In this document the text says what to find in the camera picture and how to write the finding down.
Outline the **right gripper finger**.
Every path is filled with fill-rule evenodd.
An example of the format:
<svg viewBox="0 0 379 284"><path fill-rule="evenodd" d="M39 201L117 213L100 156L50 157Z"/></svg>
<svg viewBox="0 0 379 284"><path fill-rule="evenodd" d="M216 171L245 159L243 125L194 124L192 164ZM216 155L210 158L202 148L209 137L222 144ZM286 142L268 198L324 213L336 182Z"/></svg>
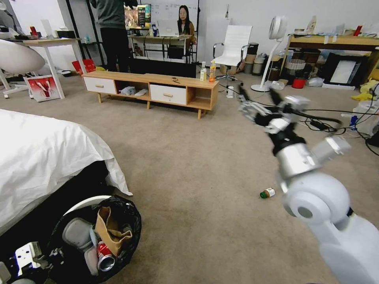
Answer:
<svg viewBox="0 0 379 284"><path fill-rule="evenodd" d="M271 114L302 112L310 104L310 100L302 96L289 95L282 98L279 92L273 88L270 89L269 94L274 104L274 106L268 108Z"/></svg>
<svg viewBox="0 0 379 284"><path fill-rule="evenodd" d="M240 102L239 111L248 120L255 120L257 115L268 115L268 110L262 104L250 100L243 85L239 86L238 100Z"/></svg>

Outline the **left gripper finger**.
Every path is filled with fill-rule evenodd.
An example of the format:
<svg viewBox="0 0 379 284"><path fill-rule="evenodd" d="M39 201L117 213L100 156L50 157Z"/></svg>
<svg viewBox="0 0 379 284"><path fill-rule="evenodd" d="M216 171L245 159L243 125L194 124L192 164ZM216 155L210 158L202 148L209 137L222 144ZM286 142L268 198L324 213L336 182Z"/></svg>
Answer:
<svg viewBox="0 0 379 284"><path fill-rule="evenodd" d="M17 262L17 276L26 276L36 269L52 269L54 266L64 264L64 254L61 248L53 249L45 255L39 245L39 242L29 242L15 251Z"/></svg>

